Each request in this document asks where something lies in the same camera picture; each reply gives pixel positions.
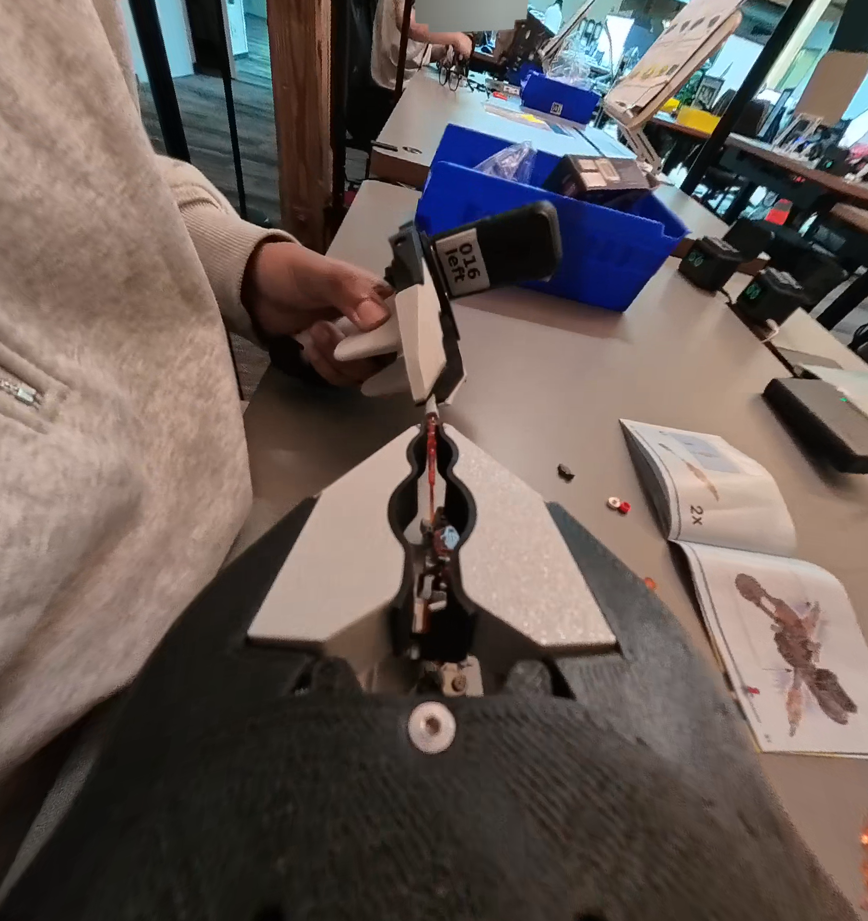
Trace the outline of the person's left forearm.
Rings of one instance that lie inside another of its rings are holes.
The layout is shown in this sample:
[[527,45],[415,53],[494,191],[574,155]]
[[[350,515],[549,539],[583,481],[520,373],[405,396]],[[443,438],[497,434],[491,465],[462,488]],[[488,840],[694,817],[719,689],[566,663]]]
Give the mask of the person's left forearm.
[[160,154],[155,155],[155,160],[175,199],[222,318],[232,332],[260,343],[243,301],[248,263],[263,244],[294,243],[294,237],[242,219],[193,165]]

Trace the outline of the clear plastic bag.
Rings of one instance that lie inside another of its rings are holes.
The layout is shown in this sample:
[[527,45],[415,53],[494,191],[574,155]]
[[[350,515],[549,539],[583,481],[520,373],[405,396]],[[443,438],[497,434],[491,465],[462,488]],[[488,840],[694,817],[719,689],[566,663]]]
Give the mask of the clear plastic bag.
[[486,177],[529,185],[537,154],[530,142],[511,144],[476,164],[474,171]]

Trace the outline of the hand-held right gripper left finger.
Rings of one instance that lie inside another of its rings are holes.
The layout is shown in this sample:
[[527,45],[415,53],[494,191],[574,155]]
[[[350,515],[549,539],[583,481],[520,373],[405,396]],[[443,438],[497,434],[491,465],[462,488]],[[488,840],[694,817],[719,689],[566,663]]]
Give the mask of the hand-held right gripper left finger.
[[248,628],[251,644],[345,661],[373,688],[394,655],[389,612],[405,573],[389,505],[419,433],[410,426],[317,496]]

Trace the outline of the grey zip hoodie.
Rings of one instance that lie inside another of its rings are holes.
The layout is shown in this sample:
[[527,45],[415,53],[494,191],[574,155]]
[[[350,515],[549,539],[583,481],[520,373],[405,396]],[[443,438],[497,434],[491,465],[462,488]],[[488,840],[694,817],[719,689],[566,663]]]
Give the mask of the grey zip hoodie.
[[252,502],[118,2],[0,2],[0,783],[126,686]]

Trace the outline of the person's left hand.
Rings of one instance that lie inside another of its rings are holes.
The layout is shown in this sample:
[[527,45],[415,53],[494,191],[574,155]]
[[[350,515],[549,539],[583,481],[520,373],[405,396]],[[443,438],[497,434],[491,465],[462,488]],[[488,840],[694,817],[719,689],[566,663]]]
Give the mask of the person's left hand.
[[375,358],[340,361],[347,319],[371,331],[390,317],[392,287],[371,272],[288,241],[268,239],[250,257],[242,302],[272,362],[292,377],[360,387],[381,368]]

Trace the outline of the blue plastic bin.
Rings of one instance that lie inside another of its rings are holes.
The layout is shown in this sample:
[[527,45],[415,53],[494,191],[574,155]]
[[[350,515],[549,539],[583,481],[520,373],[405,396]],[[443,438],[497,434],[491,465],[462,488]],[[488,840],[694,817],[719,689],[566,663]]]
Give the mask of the blue plastic bin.
[[621,211],[544,189],[561,156],[541,141],[534,143],[529,184],[476,170],[509,145],[506,139],[449,123],[417,204],[419,228],[434,235],[533,201],[550,201],[560,224],[563,257],[550,279],[524,287],[591,307],[626,311],[685,237],[685,224],[652,193]]
[[577,86],[539,71],[530,71],[521,79],[520,101],[525,109],[587,126],[601,102],[601,95],[590,86]]

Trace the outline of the lego instruction booklet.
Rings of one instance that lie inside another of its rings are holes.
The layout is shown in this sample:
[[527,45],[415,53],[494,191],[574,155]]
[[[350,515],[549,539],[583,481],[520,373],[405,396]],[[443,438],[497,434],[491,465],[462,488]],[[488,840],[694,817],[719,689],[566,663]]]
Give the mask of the lego instruction booklet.
[[757,748],[868,759],[868,646],[842,583],[793,557],[773,476],[718,435],[619,424]]

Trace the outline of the wooden post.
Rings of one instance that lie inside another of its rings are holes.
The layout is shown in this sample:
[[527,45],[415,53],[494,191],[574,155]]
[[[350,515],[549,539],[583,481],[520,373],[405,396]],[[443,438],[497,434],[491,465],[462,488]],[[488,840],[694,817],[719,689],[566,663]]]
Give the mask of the wooden post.
[[282,227],[326,249],[332,196],[329,1],[267,1]]

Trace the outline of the black flat device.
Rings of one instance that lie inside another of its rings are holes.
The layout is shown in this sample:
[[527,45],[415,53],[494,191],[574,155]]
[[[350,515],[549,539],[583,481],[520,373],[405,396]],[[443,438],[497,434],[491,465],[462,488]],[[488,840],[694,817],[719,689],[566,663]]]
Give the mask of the black flat device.
[[819,378],[774,378],[762,398],[803,449],[843,474],[868,475],[868,415]]

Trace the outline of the background wooden desk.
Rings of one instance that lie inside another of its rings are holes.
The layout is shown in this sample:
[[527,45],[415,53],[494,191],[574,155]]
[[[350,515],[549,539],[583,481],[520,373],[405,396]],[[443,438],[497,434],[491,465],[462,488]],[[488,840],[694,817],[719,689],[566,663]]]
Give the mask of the background wooden desk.
[[712,200],[726,194],[733,197],[721,216],[733,224],[751,203],[757,190],[766,190],[791,203],[787,223],[798,226],[805,218],[829,213],[837,204],[868,210],[868,181],[857,181],[820,170],[807,160],[777,152],[755,135],[764,104],[755,100],[745,105],[732,125],[717,159],[706,167],[699,184],[706,189],[706,207],[716,212]]

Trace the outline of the black lego motorcycle model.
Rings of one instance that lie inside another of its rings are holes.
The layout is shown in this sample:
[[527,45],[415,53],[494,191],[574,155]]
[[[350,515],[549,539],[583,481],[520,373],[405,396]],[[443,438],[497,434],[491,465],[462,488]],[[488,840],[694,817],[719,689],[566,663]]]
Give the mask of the black lego motorcycle model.
[[454,576],[460,533],[437,505],[420,522],[414,552],[406,656],[416,664],[418,692],[481,697],[481,667],[472,652],[475,615],[463,607]]

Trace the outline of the dark cardboard box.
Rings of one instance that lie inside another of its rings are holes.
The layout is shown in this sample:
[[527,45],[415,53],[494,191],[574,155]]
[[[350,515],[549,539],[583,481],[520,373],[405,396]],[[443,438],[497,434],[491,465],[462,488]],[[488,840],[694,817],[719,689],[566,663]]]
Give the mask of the dark cardboard box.
[[563,156],[542,183],[543,190],[557,195],[620,210],[654,187],[635,159],[601,155]]

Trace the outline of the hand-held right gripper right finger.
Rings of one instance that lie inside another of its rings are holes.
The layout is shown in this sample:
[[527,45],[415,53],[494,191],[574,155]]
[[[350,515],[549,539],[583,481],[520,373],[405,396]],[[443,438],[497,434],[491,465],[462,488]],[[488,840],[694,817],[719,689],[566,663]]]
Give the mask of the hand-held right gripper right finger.
[[456,427],[440,426],[452,592],[470,624],[467,689],[498,689],[520,662],[603,654],[617,639],[542,496]]

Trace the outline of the black charger block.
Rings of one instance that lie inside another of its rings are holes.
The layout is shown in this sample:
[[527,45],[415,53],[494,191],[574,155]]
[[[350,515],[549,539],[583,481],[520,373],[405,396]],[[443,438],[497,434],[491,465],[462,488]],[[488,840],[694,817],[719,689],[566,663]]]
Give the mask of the black charger block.
[[736,312],[748,324],[766,329],[782,325],[806,299],[806,292],[786,271],[765,267],[734,301]]
[[677,271],[694,287],[712,293],[721,291],[743,262],[740,251],[724,239],[703,236],[693,242]]

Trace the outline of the black pole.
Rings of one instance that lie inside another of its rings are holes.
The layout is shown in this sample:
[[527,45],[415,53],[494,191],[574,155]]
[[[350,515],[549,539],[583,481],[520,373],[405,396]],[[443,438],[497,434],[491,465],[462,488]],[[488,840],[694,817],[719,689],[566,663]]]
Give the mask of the black pole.
[[698,151],[681,184],[682,192],[689,196],[693,195],[697,185],[704,178],[705,172],[717,160],[722,147],[727,141],[727,137],[734,131],[745,107],[759,92],[769,71],[780,57],[780,53],[785,50],[796,28],[809,11],[811,4],[811,1],[791,1],[788,3],[785,13],[778,21],[759,56],[751,65],[748,74],[729,103],[726,112],[721,116],[714,131]]

